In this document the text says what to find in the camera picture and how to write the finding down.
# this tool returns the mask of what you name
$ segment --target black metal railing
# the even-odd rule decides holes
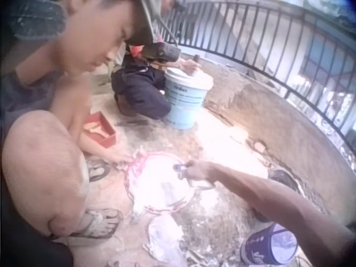
[[[182,47],[249,70],[353,154],[356,40],[329,19],[275,1],[185,1],[165,22]],[[166,42],[172,43],[162,30]]]

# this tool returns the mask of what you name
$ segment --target red plastic container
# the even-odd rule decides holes
[[[99,124],[98,127],[101,127],[101,130],[109,135],[109,137],[105,138],[97,133],[91,133],[87,130],[84,130],[85,134],[88,135],[91,139],[99,143],[105,148],[111,147],[116,144],[116,131],[110,125],[106,117],[103,115],[101,111],[90,114],[86,120],[85,124],[90,122],[97,122]]]

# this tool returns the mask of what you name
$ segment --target person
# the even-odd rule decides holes
[[[356,266],[356,235],[287,186],[212,162],[190,161],[186,166],[184,175],[188,179],[218,181],[286,227],[313,266]]]
[[[52,239],[115,232],[118,210],[86,207],[82,151],[109,154],[82,132],[91,107],[82,74],[112,60],[123,41],[152,43],[160,2],[2,1],[1,266],[73,266]]]
[[[182,5],[176,0],[162,1],[162,15],[173,8],[182,10]],[[155,42],[163,42],[154,24]],[[137,113],[159,120],[166,116],[171,105],[160,92],[165,89],[165,76],[162,70],[150,66],[142,57],[143,46],[126,46],[122,68],[111,75],[111,85],[115,93],[114,98],[120,112],[125,116],[135,116]],[[179,68],[188,75],[193,75],[200,65],[193,60],[179,58],[176,62],[154,64],[162,67]]]

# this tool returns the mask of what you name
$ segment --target plastic bag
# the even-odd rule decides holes
[[[185,257],[179,248],[183,232],[170,215],[162,215],[149,224],[150,243],[146,249],[151,256],[168,263],[171,267],[187,267]]]

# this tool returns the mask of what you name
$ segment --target flip-flop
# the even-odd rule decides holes
[[[92,220],[80,232],[69,236],[68,242],[73,246],[98,244],[112,238],[123,220],[123,214],[116,209],[87,210],[85,213],[92,215]]]
[[[89,182],[95,182],[106,177],[110,172],[110,166],[104,160],[87,160]]]

